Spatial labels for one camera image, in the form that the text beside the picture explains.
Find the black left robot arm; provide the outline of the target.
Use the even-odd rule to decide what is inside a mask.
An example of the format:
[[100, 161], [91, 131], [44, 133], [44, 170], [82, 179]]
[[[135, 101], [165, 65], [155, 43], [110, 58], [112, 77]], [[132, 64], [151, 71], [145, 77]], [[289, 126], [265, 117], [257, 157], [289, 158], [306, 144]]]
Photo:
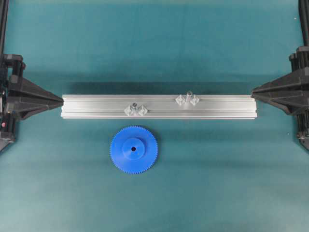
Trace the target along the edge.
[[0, 143], [15, 141], [16, 122], [63, 105], [63, 99], [23, 77], [21, 55], [5, 54], [9, 2], [0, 2]]

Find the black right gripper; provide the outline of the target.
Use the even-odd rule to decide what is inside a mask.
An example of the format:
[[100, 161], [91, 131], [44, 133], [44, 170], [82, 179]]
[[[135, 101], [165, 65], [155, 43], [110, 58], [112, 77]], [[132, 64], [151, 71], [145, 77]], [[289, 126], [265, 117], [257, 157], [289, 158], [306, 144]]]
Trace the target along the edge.
[[[309, 142], [309, 47], [300, 46], [289, 56], [292, 72], [252, 90], [251, 96], [297, 119], [297, 138]], [[301, 91], [302, 96], [271, 98], [272, 94]]]

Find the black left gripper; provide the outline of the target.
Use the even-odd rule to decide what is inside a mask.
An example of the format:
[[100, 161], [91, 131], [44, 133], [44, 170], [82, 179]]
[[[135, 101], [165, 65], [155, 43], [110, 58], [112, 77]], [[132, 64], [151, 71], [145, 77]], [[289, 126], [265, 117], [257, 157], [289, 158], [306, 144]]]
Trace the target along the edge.
[[20, 55], [3, 55], [0, 63], [0, 139], [15, 140], [16, 123], [63, 106], [63, 99], [23, 77]]

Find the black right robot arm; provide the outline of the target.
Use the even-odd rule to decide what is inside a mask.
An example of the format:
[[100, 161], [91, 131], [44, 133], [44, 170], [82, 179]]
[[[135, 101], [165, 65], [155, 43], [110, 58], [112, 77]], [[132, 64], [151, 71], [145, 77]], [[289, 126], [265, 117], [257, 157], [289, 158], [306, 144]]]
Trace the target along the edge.
[[297, 120], [297, 138], [309, 148], [309, 2], [298, 2], [304, 45], [289, 56], [292, 72], [252, 90], [252, 97]]

